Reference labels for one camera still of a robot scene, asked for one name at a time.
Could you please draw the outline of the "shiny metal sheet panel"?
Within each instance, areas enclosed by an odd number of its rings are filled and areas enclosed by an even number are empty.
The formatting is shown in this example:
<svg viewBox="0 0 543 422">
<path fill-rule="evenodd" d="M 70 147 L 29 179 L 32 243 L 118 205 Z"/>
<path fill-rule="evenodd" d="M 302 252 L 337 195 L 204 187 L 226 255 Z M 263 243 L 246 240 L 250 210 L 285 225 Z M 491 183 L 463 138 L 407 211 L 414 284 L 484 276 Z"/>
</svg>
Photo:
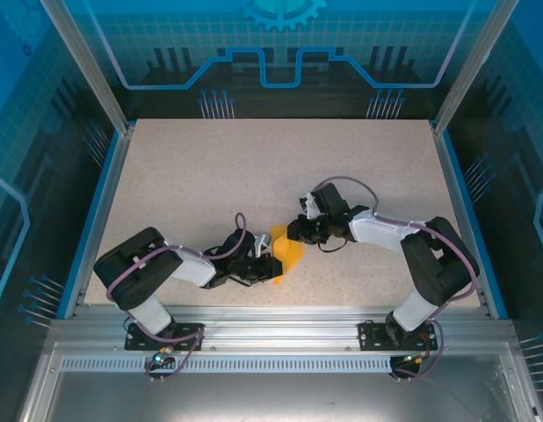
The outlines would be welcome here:
<svg viewBox="0 0 543 422">
<path fill-rule="evenodd" d="M 36 375 L 18 422 L 543 422 L 506 358 L 445 357 L 423 378 L 357 369 Z"/>
</svg>

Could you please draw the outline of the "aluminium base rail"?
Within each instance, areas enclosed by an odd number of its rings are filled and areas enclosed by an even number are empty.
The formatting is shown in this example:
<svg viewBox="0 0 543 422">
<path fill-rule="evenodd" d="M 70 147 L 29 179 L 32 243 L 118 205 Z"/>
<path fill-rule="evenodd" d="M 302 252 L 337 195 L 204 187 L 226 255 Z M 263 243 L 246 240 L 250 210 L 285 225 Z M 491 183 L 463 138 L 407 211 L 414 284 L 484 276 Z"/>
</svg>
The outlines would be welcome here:
<svg viewBox="0 0 543 422">
<path fill-rule="evenodd" d="M 384 321 L 388 307 L 356 306 L 171 306 L 179 323 L 206 327 L 204 354 L 357 353 L 358 324 Z M 519 349 L 512 321 L 492 319 L 483 307 L 450 307 L 438 315 L 449 355 L 493 355 Z M 118 353 L 123 314 L 114 305 L 76 309 L 52 322 L 46 352 Z"/>
</svg>

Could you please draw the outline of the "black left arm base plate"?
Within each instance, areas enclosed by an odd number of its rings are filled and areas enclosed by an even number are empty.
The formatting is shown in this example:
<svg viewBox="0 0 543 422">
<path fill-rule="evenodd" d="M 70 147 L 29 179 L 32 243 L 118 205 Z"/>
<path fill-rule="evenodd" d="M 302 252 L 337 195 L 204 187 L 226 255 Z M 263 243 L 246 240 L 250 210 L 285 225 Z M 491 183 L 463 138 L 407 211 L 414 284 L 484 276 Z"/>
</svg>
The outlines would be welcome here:
<svg viewBox="0 0 543 422">
<path fill-rule="evenodd" d="M 171 324 L 169 328 L 157 334 L 161 338 L 184 338 L 200 330 L 203 330 L 203 324 Z M 124 343 L 126 351 L 157 351 L 165 346 L 173 346 L 174 351 L 185 352 L 189 350 L 196 338 L 191 337 L 180 342 L 161 342 L 148 336 L 137 324 L 132 323 L 127 327 L 127 334 Z"/>
</svg>

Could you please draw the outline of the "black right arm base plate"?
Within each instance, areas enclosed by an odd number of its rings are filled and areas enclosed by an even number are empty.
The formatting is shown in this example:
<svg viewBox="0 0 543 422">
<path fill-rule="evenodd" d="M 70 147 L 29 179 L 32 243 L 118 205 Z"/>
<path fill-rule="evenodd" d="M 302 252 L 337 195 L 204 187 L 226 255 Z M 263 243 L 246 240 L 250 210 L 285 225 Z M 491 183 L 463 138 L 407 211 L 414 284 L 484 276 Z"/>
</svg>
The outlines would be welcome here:
<svg viewBox="0 0 543 422">
<path fill-rule="evenodd" d="M 421 324 L 413 331 L 393 330 L 385 323 L 366 320 L 357 325 L 362 352 L 437 351 L 438 340 L 433 324 Z"/>
</svg>

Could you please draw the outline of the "aluminium side rail blue edge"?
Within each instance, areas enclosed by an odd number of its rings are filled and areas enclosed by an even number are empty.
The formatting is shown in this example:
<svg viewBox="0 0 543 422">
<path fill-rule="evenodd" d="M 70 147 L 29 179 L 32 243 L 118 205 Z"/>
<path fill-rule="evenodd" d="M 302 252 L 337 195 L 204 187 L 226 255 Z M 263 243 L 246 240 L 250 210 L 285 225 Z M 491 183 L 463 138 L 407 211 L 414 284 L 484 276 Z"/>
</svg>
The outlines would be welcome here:
<svg viewBox="0 0 543 422">
<path fill-rule="evenodd" d="M 488 313 L 493 319 L 509 319 L 452 139 L 446 129 L 433 137 L 460 234 L 480 268 L 477 289 L 481 291 Z"/>
<path fill-rule="evenodd" d="M 57 320 L 73 317 L 80 301 L 79 297 L 91 280 L 93 265 L 98 255 L 135 126 L 136 122 L 132 121 L 125 135 L 116 133 L 112 138 L 56 311 Z"/>
</svg>

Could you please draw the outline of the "aluminium frame post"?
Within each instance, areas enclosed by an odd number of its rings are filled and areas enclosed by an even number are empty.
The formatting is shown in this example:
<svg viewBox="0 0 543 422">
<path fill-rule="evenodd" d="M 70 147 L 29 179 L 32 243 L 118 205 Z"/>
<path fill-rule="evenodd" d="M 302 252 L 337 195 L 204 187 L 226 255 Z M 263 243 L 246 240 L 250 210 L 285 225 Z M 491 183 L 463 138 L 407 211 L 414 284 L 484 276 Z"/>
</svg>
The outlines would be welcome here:
<svg viewBox="0 0 543 422">
<path fill-rule="evenodd" d="M 519 0 L 496 0 L 478 38 L 474 42 L 467 59 L 448 91 L 435 120 L 432 123 L 432 134 L 435 137 L 443 135 L 451 122 L 453 115 L 467 95 L 473 81 L 476 79 L 481 67 L 488 60 L 489 55 L 506 27 Z"/>
<path fill-rule="evenodd" d="M 62 0 L 40 0 L 78 68 L 91 87 L 108 120 L 120 135 L 127 135 L 129 123 L 101 68 Z"/>
</svg>

